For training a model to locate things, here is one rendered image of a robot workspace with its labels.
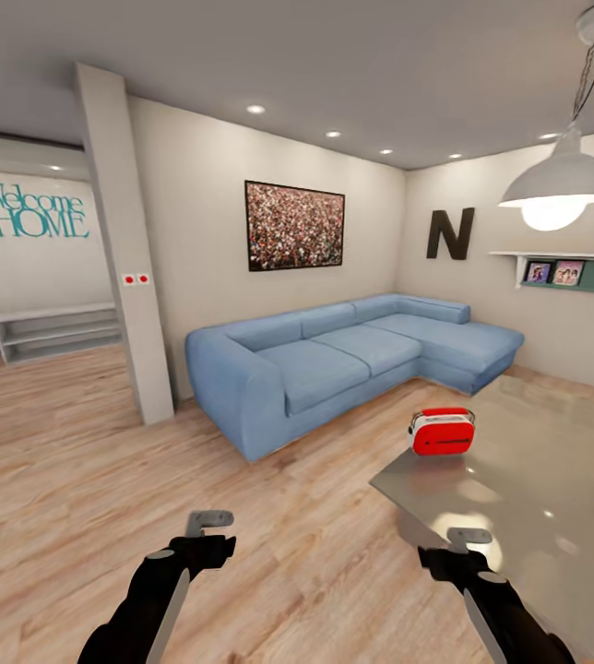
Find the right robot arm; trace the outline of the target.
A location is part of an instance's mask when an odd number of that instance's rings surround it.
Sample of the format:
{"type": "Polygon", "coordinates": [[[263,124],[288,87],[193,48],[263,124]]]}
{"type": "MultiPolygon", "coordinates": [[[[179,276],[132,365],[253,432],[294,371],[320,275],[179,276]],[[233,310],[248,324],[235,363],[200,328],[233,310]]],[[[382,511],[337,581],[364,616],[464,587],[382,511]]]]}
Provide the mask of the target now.
{"type": "Polygon", "coordinates": [[[565,643],[526,611],[510,581],[488,567],[481,551],[468,549],[493,543],[487,528],[449,527],[446,536],[451,544],[443,548],[418,547],[422,568],[458,588],[494,664],[576,664],[565,643]]]}

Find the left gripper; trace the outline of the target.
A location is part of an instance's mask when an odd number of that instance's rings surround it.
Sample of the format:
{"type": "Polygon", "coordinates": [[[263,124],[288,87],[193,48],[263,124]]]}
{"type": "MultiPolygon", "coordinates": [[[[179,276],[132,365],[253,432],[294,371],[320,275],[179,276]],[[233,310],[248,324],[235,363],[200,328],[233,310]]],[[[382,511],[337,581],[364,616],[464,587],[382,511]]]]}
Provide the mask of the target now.
{"type": "Polygon", "coordinates": [[[196,578],[204,569],[221,569],[226,558],[231,558],[235,550],[236,536],[225,539],[223,534],[207,534],[204,538],[178,536],[171,539],[169,547],[189,546],[197,555],[196,578]]]}

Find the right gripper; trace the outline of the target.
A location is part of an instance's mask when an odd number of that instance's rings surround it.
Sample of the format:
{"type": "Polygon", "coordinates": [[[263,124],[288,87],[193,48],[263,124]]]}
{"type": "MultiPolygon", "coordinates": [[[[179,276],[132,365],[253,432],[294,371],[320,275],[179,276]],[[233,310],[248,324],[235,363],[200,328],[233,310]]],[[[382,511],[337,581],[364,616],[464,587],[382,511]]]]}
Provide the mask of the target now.
{"type": "Polygon", "coordinates": [[[486,557],[481,551],[469,551],[469,554],[453,553],[447,547],[440,549],[417,549],[422,568],[430,568],[431,577],[435,581],[452,582],[458,589],[456,574],[459,566],[463,564],[476,564],[483,568],[486,566],[486,557]]]}

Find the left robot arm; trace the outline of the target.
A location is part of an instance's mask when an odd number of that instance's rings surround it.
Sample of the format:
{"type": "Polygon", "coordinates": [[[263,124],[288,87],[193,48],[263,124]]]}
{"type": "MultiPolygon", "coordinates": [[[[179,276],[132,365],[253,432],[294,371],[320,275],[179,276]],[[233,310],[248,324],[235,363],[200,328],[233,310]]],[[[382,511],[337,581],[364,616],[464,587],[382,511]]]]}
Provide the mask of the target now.
{"type": "Polygon", "coordinates": [[[189,582],[204,569],[221,569],[235,550],[236,536],[205,536],[202,528],[228,527],[233,521],[233,512],[225,510],[192,511],[185,536],[144,559],[128,599],[109,624],[93,632],[77,664],[160,664],[189,582]]]}

